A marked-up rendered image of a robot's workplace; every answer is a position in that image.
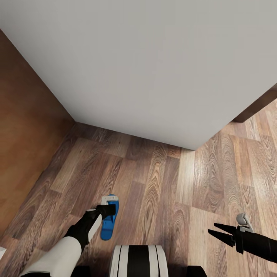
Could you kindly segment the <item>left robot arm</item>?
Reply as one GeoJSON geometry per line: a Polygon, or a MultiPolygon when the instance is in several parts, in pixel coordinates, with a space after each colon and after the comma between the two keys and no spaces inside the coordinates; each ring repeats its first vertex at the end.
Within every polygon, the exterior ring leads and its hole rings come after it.
{"type": "Polygon", "coordinates": [[[71,277],[85,246],[90,243],[102,220],[116,214],[116,205],[108,205],[113,201],[118,201],[118,197],[103,196],[101,205],[87,210],[48,253],[19,277],[71,277]]]}

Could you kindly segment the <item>sandal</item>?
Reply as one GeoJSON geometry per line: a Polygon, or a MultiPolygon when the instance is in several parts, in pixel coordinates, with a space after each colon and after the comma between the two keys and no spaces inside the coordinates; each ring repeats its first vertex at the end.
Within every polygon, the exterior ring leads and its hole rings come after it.
{"type": "Polygon", "coordinates": [[[106,218],[103,219],[103,227],[102,227],[102,231],[101,231],[101,238],[103,240],[110,240],[112,237],[112,233],[113,233],[113,227],[114,227],[114,223],[115,223],[115,219],[117,217],[118,214],[118,210],[119,210],[119,201],[113,201],[113,202],[108,202],[108,205],[116,205],[116,214],[115,215],[109,215],[106,218]]]}

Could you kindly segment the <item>robot trunk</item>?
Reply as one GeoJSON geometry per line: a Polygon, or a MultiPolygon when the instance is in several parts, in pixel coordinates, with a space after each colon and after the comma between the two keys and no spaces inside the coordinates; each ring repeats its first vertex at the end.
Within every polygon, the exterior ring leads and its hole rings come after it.
{"type": "Polygon", "coordinates": [[[161,245],[116,245],[109,277],[168,277],[161,245]]]}

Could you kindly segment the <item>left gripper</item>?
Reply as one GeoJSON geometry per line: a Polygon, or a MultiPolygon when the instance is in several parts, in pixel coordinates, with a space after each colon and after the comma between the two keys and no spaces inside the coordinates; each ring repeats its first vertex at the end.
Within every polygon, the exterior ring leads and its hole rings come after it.
{"type": "Polygon", "coordinates": [[[103,208],[105,210],[105,218],[109,215],[116,214],[116,205],[98,205],[97,208],[103,208]]]}

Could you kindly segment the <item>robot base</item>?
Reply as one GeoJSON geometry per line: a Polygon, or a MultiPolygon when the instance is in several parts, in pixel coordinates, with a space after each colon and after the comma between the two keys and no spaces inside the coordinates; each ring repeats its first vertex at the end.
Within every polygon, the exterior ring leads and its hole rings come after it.
{"type": "MultiPolygon", "coordinates": [[[[90,277],[90,269],[87,265],[77,265],[71,277],[90,277]]],[[[207,277],[207,275],[201,266],[188,266],[186,277],[207,277]]]]}

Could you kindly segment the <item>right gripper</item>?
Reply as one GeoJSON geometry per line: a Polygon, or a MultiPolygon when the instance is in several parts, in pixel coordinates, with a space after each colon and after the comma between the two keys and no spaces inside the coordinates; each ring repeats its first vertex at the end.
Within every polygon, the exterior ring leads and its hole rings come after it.
{"type": "Polygon", "coordinates": [[[261,257],[272,262],[272,255],[270,250],[270,241],[268,237],[260,234],[251,233],[248,231],[240,231],[240,225],[236,227],[214,223],[214,226],[222,229],[229,234],[208,229],[208,233],[227,245],[236,246],[237,252],[243,254],[244,251],[261,257]]]}

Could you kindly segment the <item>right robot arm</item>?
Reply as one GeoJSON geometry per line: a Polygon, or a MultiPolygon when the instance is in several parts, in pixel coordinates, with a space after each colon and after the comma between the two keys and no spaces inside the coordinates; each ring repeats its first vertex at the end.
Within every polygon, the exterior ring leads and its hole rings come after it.
{"type": "Polygon", "coordinates": [[[254,254],[270,262],[277,264],[277,240],[254,233],[247,213],[238,214],[236,220],[239,226],[229,226],[214,223],[214,226],[229,234],[208,229],[208,233],[227,245],[236,246],[237,252],[244,251],[254,254]]]}

